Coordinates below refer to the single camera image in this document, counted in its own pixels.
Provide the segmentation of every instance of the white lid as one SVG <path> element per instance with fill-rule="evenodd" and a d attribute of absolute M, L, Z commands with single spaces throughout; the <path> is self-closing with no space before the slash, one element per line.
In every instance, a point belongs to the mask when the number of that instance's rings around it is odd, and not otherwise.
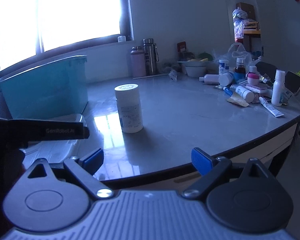
<path fill-rule="evenodd" d="M 131 98 L 139 96 L 139 87 L 136 84 L 125 84 L 114 88 L 115 97 L 117 99 Z"/>
<path fill-rule="evenodd" d="M 257 73 L 257 66 L 249 66 L 249 72 Z"/>
<path fill-rule="evenodd" d="M 224 73 L 222 75 L 219 76 L 219 83 L 221 86 L 227 86 L 229 85 L 233 80 L 233 77 L 231 76 L 231 74 L 229 72 Z"/>
<path fill-rule="evenodd" d="M 286 76 L 286 72 L 285 71 L 277 69 L 277 71 L 275 73 L 274 80 L 283 81 L 284 82 L 285 76 Z"/>
<path fill-rule="evenodd" d="M 242 63 L 243 64 L 243 58 L 238 57 L 237 58 L 237 63 Z"/>
<path fill-rule="evenodd" d="M 251 92 L 250 90 L 246 90 L 243 92 L 243 98 L 245 98 L 247 103 L 251 103 L 254 100 L 254 93 Z"/>

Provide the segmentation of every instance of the toothpaste tube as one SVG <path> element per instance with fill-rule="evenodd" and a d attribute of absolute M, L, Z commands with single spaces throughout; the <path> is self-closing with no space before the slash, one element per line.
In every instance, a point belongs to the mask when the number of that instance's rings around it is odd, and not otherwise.
<path fill-rule="evenodd" d="M 271 104 L 269 104 L 263 97 L 259 97 L 260 103 L 275 117 L 283 116 L 284 114 L 275 109 Z"/>
<path fill-rule="evenodd" d="M 223 88 L 223 90 L 224 90 L 224 92 L 226 92 L 226 94 L 228 94 L 229 96 L 232 96 L 233 92 L 232 92 L 232 91 L 230 91 L 230 89 L 229 89 L 229 88 L 227 88 L 227 87 L 224 87 L 224 88 Z"/>

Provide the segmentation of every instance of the pink container lid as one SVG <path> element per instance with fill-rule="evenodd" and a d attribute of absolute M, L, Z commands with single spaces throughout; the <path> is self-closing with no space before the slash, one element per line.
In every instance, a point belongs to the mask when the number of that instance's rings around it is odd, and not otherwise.
<path fill-rule="evenodd" d="M 255 73 L 248 73 L 248 78 L 252 78 L 252 79 L 259 79 L 259 75 L 255 74 Z"/>

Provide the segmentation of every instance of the bottle label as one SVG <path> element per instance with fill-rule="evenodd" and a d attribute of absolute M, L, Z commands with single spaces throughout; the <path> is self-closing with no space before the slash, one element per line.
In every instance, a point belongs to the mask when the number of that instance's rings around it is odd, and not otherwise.
<path fill-rule="evenodd" d="M 239 80 L 245 79 L 246 75 L 244 73 L 234 73 L 234 80 L 238 82 Z"/>
<path fill-rule="evenodd" d="M 282 96 L 286 101 L 288 101 L 292 97 L 292 95 L 293 95 L 293 93 L 289 89 L 287 89 L 287 88 L 283 89 Z"/>
<path fill-rule="evenodd" d="M 123 128 L 138 127 L 141 125 L 141 109 L 140 105 L 134 106 L 118 106 L 120 125 Z"/>
<path fill-rule="evenodd" d="M 279 104 L 282 104 L 282 103 L 283 103 L 283 98 L 284 98 L 283 93 L 281 93 L 281 94 L 280 94 Z"/>
<path fill-rule="evenodd" d="M 219 75 L 229 72 L 229 66 L 224 62 L 219 62 Z"/>

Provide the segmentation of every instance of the white pill bottle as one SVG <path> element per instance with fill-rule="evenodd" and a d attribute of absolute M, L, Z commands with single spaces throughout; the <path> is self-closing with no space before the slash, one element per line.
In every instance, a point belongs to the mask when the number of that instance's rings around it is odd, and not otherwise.
<path fill-rule="evenodd" d="M 114 88 L 120 125 L 123 132 L 135 133 L 143 128 L 139 87 L 126 84 Z"/>

